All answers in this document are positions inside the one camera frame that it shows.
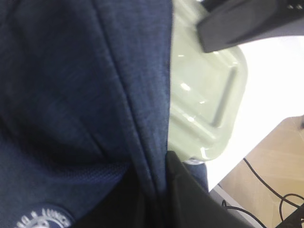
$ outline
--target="white desk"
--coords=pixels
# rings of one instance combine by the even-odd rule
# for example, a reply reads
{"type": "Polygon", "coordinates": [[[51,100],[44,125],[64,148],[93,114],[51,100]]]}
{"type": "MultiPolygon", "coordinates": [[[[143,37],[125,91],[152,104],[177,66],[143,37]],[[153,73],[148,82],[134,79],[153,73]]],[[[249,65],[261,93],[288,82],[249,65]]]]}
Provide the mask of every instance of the white desk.
{"type": "Polygon", "coordinates": [[[269,38],[239,46],[248,81],[231,139],[208,161],[213,189],[282,120],[304,114],[304,37],[269,38]]]}

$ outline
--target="embroidered logo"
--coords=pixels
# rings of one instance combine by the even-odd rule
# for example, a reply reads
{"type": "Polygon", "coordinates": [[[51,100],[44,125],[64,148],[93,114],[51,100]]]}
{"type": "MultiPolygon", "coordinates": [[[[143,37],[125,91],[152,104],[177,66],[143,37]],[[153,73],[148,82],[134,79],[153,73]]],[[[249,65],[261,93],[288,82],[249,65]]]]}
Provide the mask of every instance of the embroidered logo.
{"type": "Polygon", "coordinates": [[[15,228],[67,228],[72,225],[68,213],[59,207],[42,205],[23,215],[15,228]]]}

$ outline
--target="black fabric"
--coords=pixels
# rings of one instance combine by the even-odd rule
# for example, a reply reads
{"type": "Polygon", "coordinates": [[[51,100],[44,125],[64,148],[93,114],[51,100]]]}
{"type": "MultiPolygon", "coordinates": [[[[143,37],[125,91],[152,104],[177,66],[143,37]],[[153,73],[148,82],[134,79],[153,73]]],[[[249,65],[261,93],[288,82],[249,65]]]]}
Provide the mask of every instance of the black fabric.
{"type": "Polygon", "coordinates": [[[147,226],[146,199],[134,168],[90,213],[71,228],[143,228],[147,226]]]}
{"type": "Polygon", "coordinates": [[[214,202],[174,152],[168,152],[166,159],[174,228],[249,227],[214,202]]]}
{"type": "Polygon", "coordinates": [[[208,177],[207,177],[207,167],[206,164],[190,165],[183,162],[183,165],[190,172],[191,176],[196,180],[196,182],[206,191],[208,188],[208,177]]]}

